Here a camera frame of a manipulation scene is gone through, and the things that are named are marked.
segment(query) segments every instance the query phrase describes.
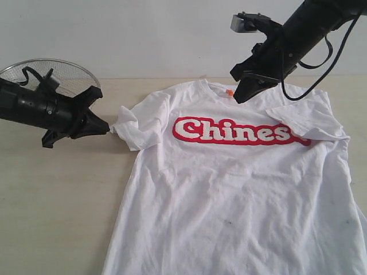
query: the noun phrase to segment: table surface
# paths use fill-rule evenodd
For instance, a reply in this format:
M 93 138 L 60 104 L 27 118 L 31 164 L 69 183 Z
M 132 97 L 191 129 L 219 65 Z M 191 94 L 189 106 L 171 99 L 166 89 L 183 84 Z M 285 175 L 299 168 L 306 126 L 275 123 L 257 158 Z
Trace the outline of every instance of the table surface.
M 352 137 L 354 197 L 367 213 L 366 76 L 330 76 L 336 118 Z M 309 87 L 315 77 L 289 77 Z M 110 124 L 119 107 L 189 79 L 101 80 L 92 110 Z M 233 84 L 230 78 L 209 81 Z M 0 274 L 100 274 L 136 152 L 116 135 L 63 139 L 41 148 L 45 130 L 0 121 Z

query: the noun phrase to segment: white wall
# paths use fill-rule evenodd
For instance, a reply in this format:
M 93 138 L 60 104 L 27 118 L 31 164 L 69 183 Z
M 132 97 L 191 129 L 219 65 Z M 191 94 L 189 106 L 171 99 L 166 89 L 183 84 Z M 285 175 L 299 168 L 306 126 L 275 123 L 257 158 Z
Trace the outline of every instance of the white wall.
M 229 28 L 240 11 L 280 23 L 301 0 L 9 0 L 0 5 L 0 68 L 37 57 L 69 60 L 99 78 L 228 77 L 262 34 Z M 338 48 L 343 33 L 330 35 Z M 367 18 L 361 18 L 334 74 L 367 74 Z M 305 59 L 327 54 L 318 45 Z M 298 69 L 294 75 L 320 74 Z

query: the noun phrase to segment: t-shirt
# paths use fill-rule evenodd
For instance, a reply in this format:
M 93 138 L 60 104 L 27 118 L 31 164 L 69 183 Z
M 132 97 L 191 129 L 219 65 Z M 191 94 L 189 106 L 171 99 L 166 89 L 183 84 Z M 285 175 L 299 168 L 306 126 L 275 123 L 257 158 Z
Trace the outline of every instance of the t-shirt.
M 291 96 L 304 89 L 286 85 Z M 117 274 L 367 274 L 349 137 L 326 92 L 187 82 L 121 107 L 140 150 L 104 266 Z

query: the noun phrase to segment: shirt sleeve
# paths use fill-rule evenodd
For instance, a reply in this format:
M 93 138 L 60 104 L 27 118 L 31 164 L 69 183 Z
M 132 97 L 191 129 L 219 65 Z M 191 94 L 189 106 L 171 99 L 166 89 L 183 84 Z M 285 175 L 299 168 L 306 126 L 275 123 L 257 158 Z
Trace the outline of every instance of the shirt sleeve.
M 131 151 L 147 149 L 160 143 L 168 121 L 169 97 L 167 93 L 154 92 L 131 110 L 121 106 L 111 132 L 117 133 Z
M 333 141 L 349 138 L 334 117 L 326 92 L 320 91 L 296 103 L 268 109 L 266 113 L 306 139 Z

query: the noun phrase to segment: red logo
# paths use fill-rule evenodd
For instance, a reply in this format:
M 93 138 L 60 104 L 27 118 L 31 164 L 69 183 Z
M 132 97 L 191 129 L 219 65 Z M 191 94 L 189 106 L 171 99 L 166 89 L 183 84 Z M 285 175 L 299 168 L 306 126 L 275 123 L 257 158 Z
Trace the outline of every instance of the red logo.
M 310 139 L 296 136 L 284 125 L 241 125 L 231 119 L 222 119 L 218 124 L 206 117 L 179 117 L 173 125 L 173 135 L 179 140 L 197 143 L 234 145 L 276 145 L 299 142 L 304 146 Z

